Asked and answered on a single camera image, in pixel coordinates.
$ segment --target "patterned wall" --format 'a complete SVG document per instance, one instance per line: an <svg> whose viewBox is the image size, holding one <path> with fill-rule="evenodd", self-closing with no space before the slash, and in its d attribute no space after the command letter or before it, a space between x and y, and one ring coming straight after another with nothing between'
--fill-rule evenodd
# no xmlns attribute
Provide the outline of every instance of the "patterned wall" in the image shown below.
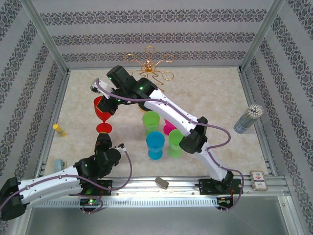
<svg viewBox="0 0 313 235"><path fill-rule="evenodd" d="M246 71L276 167L313 234L313 6L288 0Z"/></svg>
<svg viewBox="0 0 313 235"><path fill-rule="evenodd" d="M113 67L124 55L145 58L155 46L163 65L238 66L273 0L36 0L59 51L70 68Z"/></svg>
<svg viewBox="0 0 313 235"><path fill-rule="evenodd" d="M18 0L0 0L0 187L33 178L63 74ZM1 221L0 235L12 222Z"/></svg>

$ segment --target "beige floor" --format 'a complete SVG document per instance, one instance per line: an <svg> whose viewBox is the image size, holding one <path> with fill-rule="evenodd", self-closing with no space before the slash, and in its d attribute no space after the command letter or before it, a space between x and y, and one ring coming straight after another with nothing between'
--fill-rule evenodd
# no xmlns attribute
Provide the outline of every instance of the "beige floor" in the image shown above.
<svg viewBox="0 0 313 235"><path fill-rule="evenodd" d="M175 78L161 86L167 96L189 113L205 116L210 124L227 129L231 142L215 153L224 166L249 174L250 170L263 170L267 174L264 158L254 128L248 134L238 135L233 125L247 108L246 98L236 68L175 68L170 69ZM53 173L53 162L62 159L73 165L81 158L93 154L98 133L96 126L100 120L95 115L93 100L99 96L89 90L95 78L110 83L106 77L108 70L72 71L62 105L58 124L67 136L55 134L50 150L45 175ZM145 129L142 125L143 113L137 105L119 106L116 114L107 122L113 126L110 133L113 145L124 143L133 163L133 176L199 176L209 175L194 155L184 153L179 159L167 156L168 137L164 155L158 161L150 160L145 143ZM164 119L159 131L163 133ZM225 133L207 129L210 144L226 140ZM128 176L129 163L122 155L120 164L110 176Z"/></svg>

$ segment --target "yellow glue stick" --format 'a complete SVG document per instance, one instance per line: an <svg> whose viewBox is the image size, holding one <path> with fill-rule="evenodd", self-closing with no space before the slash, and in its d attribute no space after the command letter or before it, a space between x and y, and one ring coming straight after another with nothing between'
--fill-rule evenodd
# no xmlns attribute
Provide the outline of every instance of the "yellow glue stick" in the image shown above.
<svg viewBox="0 0 313 235"><path fill-rule="evenodd" d="M58 124L54 124L52 127L58 134L60 134L62 137L65 137L65 132L59 127Z"/></svg>

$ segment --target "gray eraser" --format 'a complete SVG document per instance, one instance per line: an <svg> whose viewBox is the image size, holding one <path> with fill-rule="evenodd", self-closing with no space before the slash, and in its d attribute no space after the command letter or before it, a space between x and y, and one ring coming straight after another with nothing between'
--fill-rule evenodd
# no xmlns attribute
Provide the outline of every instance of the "gray eraser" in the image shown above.
<svg viewBox="0 0 313 235"><path fill-rule="evenodd" d="M167 189L169 183L163 179L161 179L160 177L156 177L155 182L160 185L162 188Z"/></svg>

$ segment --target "small box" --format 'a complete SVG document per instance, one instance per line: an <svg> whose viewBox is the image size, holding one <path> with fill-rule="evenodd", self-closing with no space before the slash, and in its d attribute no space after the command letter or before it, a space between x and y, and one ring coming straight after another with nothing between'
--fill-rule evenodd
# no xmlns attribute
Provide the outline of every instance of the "small box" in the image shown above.
<svg viewBox="0 0 313 235"><path fill-rule="evenodd" d="M265 182L264 173L261 170L250 171L250 176L252 179L252 187L254 191L267 191L268 186Z"/></svg>

